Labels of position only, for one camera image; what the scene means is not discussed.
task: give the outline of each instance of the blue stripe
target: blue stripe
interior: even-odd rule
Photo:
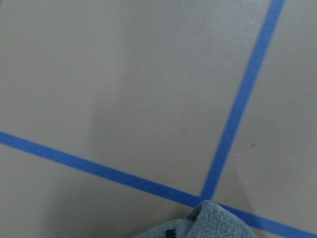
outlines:
[[[272,39],[278,18],[283,9],[283,0],[273,0],[254,46],[242,83],[223,131],[210,171],[201,193],[205,199],[212,199],[218,185],[223,167],[237,133],[243,113],[259,74],[265,54]]]
[[[79,157],[51,149],[49,147],[21,139],[0,131],[0,143],[62,165],[72,167],[120,184],[130,186],[172,201],[195,207],[201,198],[162,184],[115,170]]]
[[[220,204],[251,227],[288,238],[317,238],[317,235]]]

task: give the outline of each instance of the towel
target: towel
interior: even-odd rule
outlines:
[[[176,219],[134,238],[256,238],[239,218],[212,201],[203,201],[185,219]]]

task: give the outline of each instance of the diagonal blue line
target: diagonal blue line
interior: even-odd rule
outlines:
[[[191,207],[201,198],[0,131],[0,143]]]
[[[252,89],[259,74],[265,54],[274,34],[278,18],[283,9],[284,0],[272,0],[257,42],[251,54],[246,72],[242,79],[239,91],[231,109],[227,124],[223,131],[211,168],[202,190],[201,196],[212,199],[218,185],[223,167],[225,166],[230,148],[237,133],[243,113],[247,106]]]
[[[72,167],[126,186],[136,188],[138,190],[148,192],[172,201],[182,203],[187,206],[196,207],[204,200],[203,197],[197,197],[189,193],[185,193],[174,188],[155,183],[144,178],[115,170],[104,165],[100,165],[79,157],[4,133],[0,131],[0,143],[17,150],[30,153],[62,165]],[[235,214],[249,226],[262,229],[280,236],[290,238],[317,238],[317,235],[306,231],[284,225],[266,218],[258,217],[251,213],[228,207],[220,204],[223,208]]]
[[[224,209],[239,217],[246,224],[254,228],[258,228],[263,231],[288,238],[317,238],[316,234],[309,233],[279,222],[271,221],[269,219],[253,215],[251,213],[243,212],[232,207],[228,207],[222,204],[220,205]]]

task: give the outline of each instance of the gray cloth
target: gray cloth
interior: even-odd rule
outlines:
[[[239,218],[211,201],[203,201],[186,219],[176,219],[134,238],[256,238]]]

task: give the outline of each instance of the blue-gray fabric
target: blue-gray fabric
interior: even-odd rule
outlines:
[[[134,238],[165,238],[175,230],[175,238],[256,238],[239,218],[212,201],[203,201],[186,219],[176,219],[150,229]]]

